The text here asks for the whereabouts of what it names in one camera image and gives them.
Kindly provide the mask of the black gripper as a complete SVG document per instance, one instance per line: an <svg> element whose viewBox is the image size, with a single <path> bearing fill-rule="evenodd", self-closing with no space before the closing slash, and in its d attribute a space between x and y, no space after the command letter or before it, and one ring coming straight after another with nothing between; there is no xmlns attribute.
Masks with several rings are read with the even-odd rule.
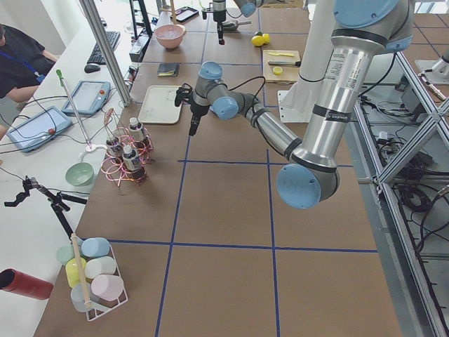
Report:
<svg viewBox="0 0 449 337"><path fill-rule="evenodd" d="M217 36L219 45L224 45L224 31L222 23L226 20L227 7L225 0L212 0L208 7L201 10L202 18L205 20L208 14L213 15L213 21L217 23Z"/></svg>
<svg viewBox="0 0 449 337"><path fill-rule="evenodd" d="M175 106L179 107L182 103L188 103L192 113L192 119L189 127L189 135L195 136L203 116L207 115L210 109L210 103L196 93L194 88L187 83L183 83L176 90Z"/></svg>

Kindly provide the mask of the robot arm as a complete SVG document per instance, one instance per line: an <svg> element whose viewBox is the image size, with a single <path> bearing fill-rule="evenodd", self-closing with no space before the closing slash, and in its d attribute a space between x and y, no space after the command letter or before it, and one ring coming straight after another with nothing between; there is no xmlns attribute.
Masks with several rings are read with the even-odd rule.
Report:
<svg viewBox="0 0 449 337"><path fill-rule="evenodd" d="M256 8L261 7L264 1L259 0L236 0L234 2L241 14L248 18L254 14ZM224 22L227 19L227 5L225 0L209 1L208 6L201 9L202 17L205 20L208 14L213 16L213 21L216 23L217 36L219 45L224 45Z"/></svg>
<svg viewBox="0 0 449 337"><path fill-rule="evenodd" d="M412 39L413 1L336 1L335 27L326 40L333 46L322 88L303 138L282 124L253 94L231 91L216 62L202 64L194 86L183 84L175 104L192 112L189 134L201 118L214 112L221 119L244 116L288 164L278 173L276 188L291 207L308 209L338 189L335 153L373 58L406 49Z"/></svg>

